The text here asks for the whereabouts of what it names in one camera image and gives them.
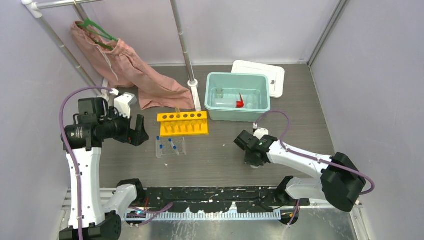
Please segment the blue capped tube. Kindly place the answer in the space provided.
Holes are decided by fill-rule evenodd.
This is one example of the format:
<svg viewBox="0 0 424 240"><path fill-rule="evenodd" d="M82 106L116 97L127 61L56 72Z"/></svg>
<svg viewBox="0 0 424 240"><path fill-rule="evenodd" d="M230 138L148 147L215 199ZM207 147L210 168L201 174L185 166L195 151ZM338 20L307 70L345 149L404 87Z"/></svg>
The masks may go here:
<svg viewBox="0 0 424 240"><path fill-rule="evenodd" d="M161 157L159 156L159 149L160 149L160 145L161 145L161 139L160 136L156 137L156 142L155 142L155 151L156 151L156 157L158 159L160 159Z"/></svg>
<svg viewBox="0 0 424 240"><path fill-rule="evenodd" d="M159 157L161 158L163 156L163 149L164 146L162 144L159 145Z"/></svg>
<svg viewBox="0 0 424 240"><path fill-rule="evenodd" d="M168 141L169 141L169 143L170 143L171 147L172 147L174 150L176 150L176 149L177 149L177 147L175 146L175 144L174 144L173 140L172 140L171 138L169 138L169 139L168 139Z"/></svg>

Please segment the large clear test tube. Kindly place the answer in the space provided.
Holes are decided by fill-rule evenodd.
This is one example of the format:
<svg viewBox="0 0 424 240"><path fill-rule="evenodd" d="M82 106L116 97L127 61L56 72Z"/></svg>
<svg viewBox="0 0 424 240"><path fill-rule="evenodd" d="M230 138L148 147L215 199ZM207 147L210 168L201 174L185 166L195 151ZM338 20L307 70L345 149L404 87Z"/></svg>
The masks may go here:
<svg viewBox="0 0 424 240"><path fill-rule="evenodd" d="M181 117L181 110L179 107L175 107L175 112L176 112L176 117L180 118Z"/></svg>

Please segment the small clear tube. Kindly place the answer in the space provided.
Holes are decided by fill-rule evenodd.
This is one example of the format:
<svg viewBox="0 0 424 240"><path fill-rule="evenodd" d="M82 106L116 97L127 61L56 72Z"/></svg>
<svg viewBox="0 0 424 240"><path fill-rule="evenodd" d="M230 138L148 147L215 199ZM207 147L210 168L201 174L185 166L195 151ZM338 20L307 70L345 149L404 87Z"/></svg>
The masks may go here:
<svg viewBox="0 0 424 240"><path fill-rule="evenodd" d="M179 150L177 149L177 147L174 145L172 148L173 148L174 153L175 153L177 156L179 156L179 155L180 155L180 152L179 152Z"/></svg>

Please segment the white squeeze bottle red cap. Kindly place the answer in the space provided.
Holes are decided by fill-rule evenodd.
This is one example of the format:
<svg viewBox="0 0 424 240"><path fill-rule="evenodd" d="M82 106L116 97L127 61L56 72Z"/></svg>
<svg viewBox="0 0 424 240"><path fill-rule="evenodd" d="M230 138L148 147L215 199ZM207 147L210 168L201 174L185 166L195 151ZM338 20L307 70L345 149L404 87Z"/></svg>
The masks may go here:
<svg viewBox="0 0 424 240"><path fill-rule="evenodd" d="M245 106L244 100L241 94L239 98L216 98L212 101L212 106L217 108L238 108L241 109Z"/></svg>

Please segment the small glass flask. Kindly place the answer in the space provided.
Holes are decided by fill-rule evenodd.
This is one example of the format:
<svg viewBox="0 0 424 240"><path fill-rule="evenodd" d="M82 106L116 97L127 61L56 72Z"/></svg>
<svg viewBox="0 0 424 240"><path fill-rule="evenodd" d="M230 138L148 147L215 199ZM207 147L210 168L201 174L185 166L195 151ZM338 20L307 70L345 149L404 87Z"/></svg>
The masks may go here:
<svg viewBox="0 0 424 240"><path fill-rule="evenodd" d="M215 99L223 99L224 98L224 90L221 87L217 87L214 92Z"/></svg>

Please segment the white bin lid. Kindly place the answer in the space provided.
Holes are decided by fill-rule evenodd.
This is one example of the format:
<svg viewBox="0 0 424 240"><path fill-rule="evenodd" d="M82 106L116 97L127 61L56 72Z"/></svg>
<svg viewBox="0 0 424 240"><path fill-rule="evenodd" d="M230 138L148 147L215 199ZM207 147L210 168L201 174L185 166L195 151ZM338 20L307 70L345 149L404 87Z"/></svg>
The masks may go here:
<svg viewBox="0 0 424 240"><path fill-rule="evenodd" d="M286 73L283 67L245 60L236 60L232 64L231 72L238 74L264 75L268 78L270 97L277 99L283 96Z"/></svg>

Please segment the glass beaker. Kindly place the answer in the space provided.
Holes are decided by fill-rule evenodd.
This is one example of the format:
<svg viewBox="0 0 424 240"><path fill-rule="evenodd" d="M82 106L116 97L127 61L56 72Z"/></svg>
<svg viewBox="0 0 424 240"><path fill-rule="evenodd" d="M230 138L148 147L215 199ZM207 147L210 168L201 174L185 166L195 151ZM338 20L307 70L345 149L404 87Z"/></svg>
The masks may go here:
<svg viewBox="0 0 424 240"><path fill-rule="evenodd" d="M261 108L260 97L256 94L249 94L245 99L245 108L250 110L259 110Z"/></svg>

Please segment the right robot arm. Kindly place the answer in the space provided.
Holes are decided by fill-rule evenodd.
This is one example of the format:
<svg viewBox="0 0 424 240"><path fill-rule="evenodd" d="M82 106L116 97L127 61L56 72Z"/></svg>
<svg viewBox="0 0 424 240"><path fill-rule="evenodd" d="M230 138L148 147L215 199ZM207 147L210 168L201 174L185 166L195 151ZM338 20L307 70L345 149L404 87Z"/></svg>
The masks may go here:
<svg viewBox="0 0 424 240"><path fill-rule="evenodd" d="M286 176L281 181L275 198L286 206L301 199L315 199L350 212L367 183L347 155L309 152L281 142L265 128L253 133L244 130L234 143L244 151L244 162L253 168L276 164L308 175L307 179Z"/></svg>

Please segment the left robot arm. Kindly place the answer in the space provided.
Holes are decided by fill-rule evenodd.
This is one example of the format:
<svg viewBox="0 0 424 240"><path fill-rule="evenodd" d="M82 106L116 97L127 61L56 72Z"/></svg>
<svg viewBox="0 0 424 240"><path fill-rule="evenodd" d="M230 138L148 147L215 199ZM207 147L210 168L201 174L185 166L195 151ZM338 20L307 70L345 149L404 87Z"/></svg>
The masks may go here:
<svg viewBox="0 0 424 240"><path fill-rule="evenodd" d="M144 117L137 115L131 129L131 105L137 98L125 93L109 106L104 98L78 101L73 124L64 128L64 145L71 174L71 213L68 227L59 232L61 240L118 240L130 205L141 206L146 193L137 178L121 180L115 193L102 203L100 159L104 140L140 146L149 140Z"/></svg>

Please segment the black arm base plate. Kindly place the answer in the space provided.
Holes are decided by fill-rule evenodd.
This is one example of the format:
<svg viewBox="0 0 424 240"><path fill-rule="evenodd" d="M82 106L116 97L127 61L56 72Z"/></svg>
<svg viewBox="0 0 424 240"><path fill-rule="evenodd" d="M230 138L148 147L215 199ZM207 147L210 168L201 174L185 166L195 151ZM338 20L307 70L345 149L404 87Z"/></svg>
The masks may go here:
<svg viewBox="0 0 424 240"><path fill-rule="evenodd" d="M278 198L277 189L270 186L234 187L149 187L141 199L130 204L131 207L159 211L173 203L170 213L227 213L234 205L238 214L270 213L273 210L289 207L293 209L296 201Z"/></svg>

